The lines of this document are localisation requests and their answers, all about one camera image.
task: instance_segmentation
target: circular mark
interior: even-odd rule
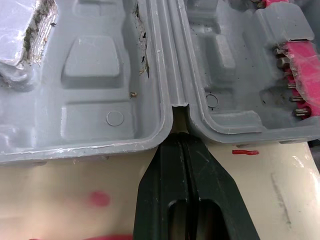
[[[90,194],[90,203],[97,207],[106,207],[110,203],[110,197],[103,191],[93,191]]]
[[[111,111],[106,116],[106,122],[114,127],[121,125],[124,119],[124,115],[119,111]]]
[[[211,93],[206,95],[206,101],[209,108],[215,108],[216,106],[218,106],[218,98]]]

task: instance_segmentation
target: metal bit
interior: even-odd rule
[[[308,107],[297,108],[293,110],[293,115],[296,117],[309,117],[311,115],[311,109]]]
[[[288,83],[288,89],[295,89],[296,86],[297,85],[295,83]]]
[[[273,54],[277,57],[277,58],[283,58],[285,57],[285,51],[279,48],[275,48],[273,50]]]
[[[261,1],[256,6],[258,9],[265,9],[267,6],[267,3],[266,3],[266,1]]]
[[[284,76],[285,76],[285,77],[287,77],[287,76],[293,76],[293,73],[292,73],[292,71],[286,71],[286,72],[284,73]]]
[[[302,96],[291,96],[289,97],[289,101],[292,103],[296,103],[296,102],[304,102],[305,100],[303,99]]]
[[[276,61],[276,66],[279,69],[288,69],[290,67],[290,59],[288,57],[281,57]]]

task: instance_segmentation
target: gray plastic case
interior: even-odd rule
[[[249,0],[55,2],[34,85],[0,85],[2,163],[154,148],[171,131],[172,107],[187,107],[189,131],[211,141],[320,137],[319,117],[292,115],[272,54],[320,34],[306,8],[316,0],[297,2],[302,10],[257,10]]]
[[[316,10],[303,12],[297,4],[257,9],[249,0],[167,1],[190,132],[232,144],[320,136],[319,116],[293,116],[297,106],[273,55],[287,41],[314,39],[319,27],[307,19],[312,15],[315,23]]]

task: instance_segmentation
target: red stain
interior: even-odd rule
[[[110,203],[110,196],[103,191],[93,191],[90,193],[89,201],[97,207],[106,207]]]
[[[113,236],[92,237],[84,240],[132,240],[132,239],[133,239],[132,235],[113,235]]]
[[[245,154],[245,155],[258,155],[259,151],[253,150],[253,151],[248,151],[248,150],[232,150],[232,154],[238,155],[238,154]]]

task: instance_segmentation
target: white table surface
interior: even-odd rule
[[[209,150],[230,173],[262,240],[320,239],[320,175],[306,143],[273,143],[232,155],[231,145]],[[133,232],[137,190],[155,149],[43,166],[0,167],[1,240],[83,240]],[[110,196],[89,204],[93,191]]]

